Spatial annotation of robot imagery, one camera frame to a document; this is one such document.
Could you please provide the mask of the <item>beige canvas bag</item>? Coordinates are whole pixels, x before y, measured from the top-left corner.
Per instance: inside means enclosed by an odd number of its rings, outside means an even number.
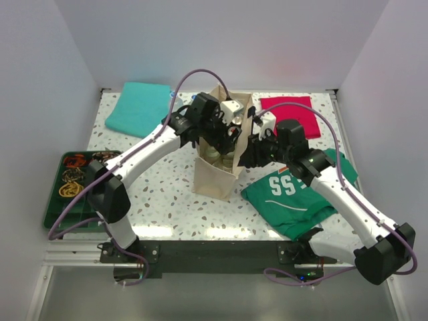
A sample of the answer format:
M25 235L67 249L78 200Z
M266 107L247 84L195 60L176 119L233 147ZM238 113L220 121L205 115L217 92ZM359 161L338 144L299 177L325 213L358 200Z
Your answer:
M193 190L195 193L208 196L221 201L229 200L235 182L239 178L243 167L239 166L240 156L247 148L247 138L251 133L251 119L247 115L248 110L253 107L252 94L250 93L229 93L232 100L241 102L244 106L242 112L238 115L243 116L243 123L240 126L242 133L237 139L233 160L233 168L226 169L221 165L221 157L213 164L205 160L205 150L209 146L203 139L199 139L197 147L198 157L195 160L195 173L193 180Z

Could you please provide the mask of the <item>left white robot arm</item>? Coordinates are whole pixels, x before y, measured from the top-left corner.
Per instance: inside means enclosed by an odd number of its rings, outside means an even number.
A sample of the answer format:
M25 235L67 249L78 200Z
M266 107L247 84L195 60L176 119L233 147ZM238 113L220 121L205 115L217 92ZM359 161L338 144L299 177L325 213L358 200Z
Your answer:
M138 144L106 163L91 162L86 172L86 198L117 243L114 253L118 258L132 262L139 252L138 236L127 217L127 190L133 182L163 157L201 139L220 154L231 152L242 132L236 119L243 114L241 102L232 98L220 102L201 92L190 104L166 116Z

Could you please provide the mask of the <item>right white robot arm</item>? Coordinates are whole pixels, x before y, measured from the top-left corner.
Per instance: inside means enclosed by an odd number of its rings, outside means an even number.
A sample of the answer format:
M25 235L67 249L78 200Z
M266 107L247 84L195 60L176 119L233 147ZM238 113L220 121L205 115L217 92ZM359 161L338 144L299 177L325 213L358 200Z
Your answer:
M353 228L355 235L333 235L313 229L300 238L300 259L307 263L331 257L352 264L361 276L374 285L393 274L416 271L413 250L415 230L407 223L397 225L365 199L341 172L340 159L311 148L303 126L296 120L283 120L276 130L250 134L239 165L264 167L283 163L291 174L324 197Z

